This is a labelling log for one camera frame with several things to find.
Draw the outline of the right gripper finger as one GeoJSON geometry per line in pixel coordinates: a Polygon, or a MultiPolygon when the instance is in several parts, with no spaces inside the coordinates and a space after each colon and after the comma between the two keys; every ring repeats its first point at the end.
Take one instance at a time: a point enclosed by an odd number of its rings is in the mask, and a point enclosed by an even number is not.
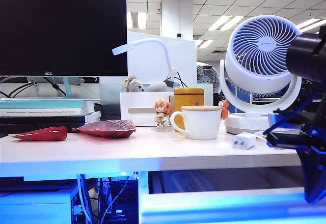
{"type": "Polygon", "coordinates": [[[325,197],[325,151],[297,150],[304,175],[305,200],[314,204],[325,197]]]}

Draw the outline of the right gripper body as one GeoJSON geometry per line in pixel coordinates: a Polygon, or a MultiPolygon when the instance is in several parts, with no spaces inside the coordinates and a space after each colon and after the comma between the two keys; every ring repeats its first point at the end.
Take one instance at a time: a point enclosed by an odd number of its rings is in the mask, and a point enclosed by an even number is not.
{"type": "Polygon", "coordinates": [[[271,147],[316,151],[325,150],[325,114],[301,111],[281,124],[277,124],[290,113],[276,111],[269,115],[271,124],[278,129],[298,129],[298,133],[281,133],[269,128],[264,131],[267,144],[271,147]]]}

